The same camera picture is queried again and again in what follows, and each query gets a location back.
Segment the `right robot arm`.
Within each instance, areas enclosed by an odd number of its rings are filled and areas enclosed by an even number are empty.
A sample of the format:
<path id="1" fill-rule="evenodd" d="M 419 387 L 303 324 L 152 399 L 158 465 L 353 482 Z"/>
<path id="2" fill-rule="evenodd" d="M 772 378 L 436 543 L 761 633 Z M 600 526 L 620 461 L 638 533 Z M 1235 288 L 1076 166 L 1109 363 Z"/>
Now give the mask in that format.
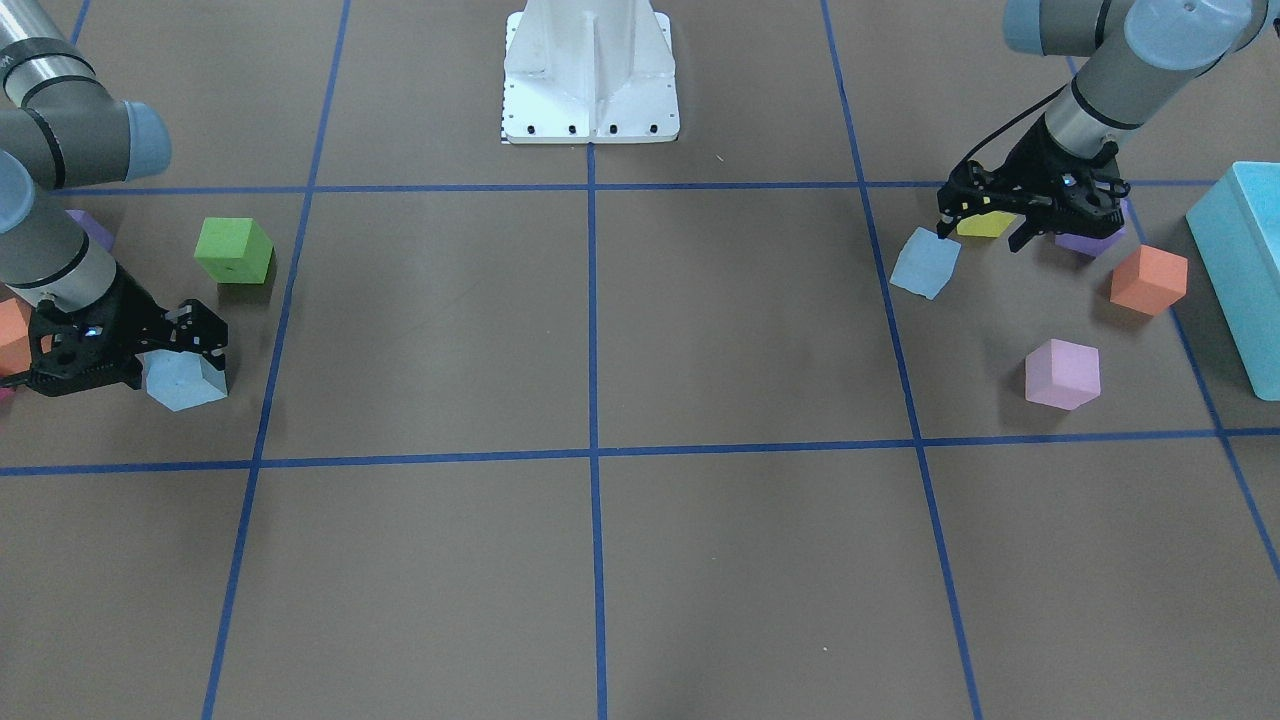
<path id="1" fill-rule="evenodd" d="M 225 322 L 196 299 L 156 304 L 55 197 L 163 173 L 161 117 L 113 97 L 37 1 L 3 4 L 3 284 L 29 306 L 3 386 L 60 397 L 124 384 L 173 410 L 223 398 Z"/>

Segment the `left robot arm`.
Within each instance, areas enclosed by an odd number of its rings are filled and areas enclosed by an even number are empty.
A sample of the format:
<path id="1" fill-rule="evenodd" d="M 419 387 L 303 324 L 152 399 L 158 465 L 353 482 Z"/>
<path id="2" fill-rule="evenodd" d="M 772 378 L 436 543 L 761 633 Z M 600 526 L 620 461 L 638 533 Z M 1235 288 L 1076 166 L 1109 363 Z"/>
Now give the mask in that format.
<path id="1" fill-rule="evenodd" d="M 1033 124 L 1000 168 L 968 154 L 951 170 L 937 193 L 937 234 L 992 211 L 1021 218 L 1009 240 L 1015 252 L 1043 233 L 1115 234 L 1130 192 L 1120 147 L 1193 79 L 1276 23 L 1275 1 L 1006 3 L 1011 50 L 1083 63 L 1027 110 Z"/>

